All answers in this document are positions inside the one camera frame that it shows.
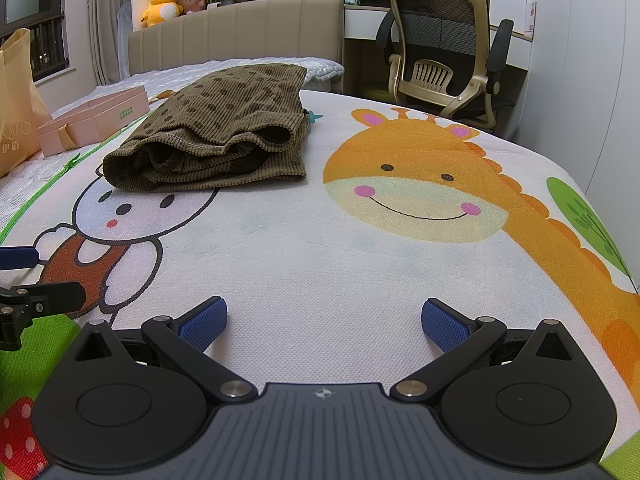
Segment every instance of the white wall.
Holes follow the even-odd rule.
[[[586,190],[613,111],[625,0],[536,0],[529,83],[516,140]]]
[[[51,112],[91,93],[96,86],[87,0],[64,0],[64,9],[69,69],[36,83]]]
[[[640,0],[626,0],[620,86],[602,154],[587,189],[627,266],[640,280]]]
[[[562,166],[640,280],[640,0],[536,0],[516,141]]]

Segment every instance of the metal screw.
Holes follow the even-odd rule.
[[[404,397],[419,397],[427,392],[427,385],[422,381],[401,381],[396,384],[396,392]]]
[[[227,397],[244,397],[251,392],[251,385],[246,381],[227,381],[220,386],[220,393]]]

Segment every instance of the mesh chair back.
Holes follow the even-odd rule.
[[[476,54],[476,20],[470,1],[396,1],[406,44]]]

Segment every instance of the folded brown corduroy pants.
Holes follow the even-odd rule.
[[[306,68],[281,63],[212,72],[170,97],[102,170],[127,191],[182,191],[306,177]]]

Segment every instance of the yellow plush toy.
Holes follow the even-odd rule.
[[[146,22],[147,27],[156,23],[165,22],[182,14],[182,6],[175,3],[176,0],[149,0],[149,6],[142,14],[141,22]]]

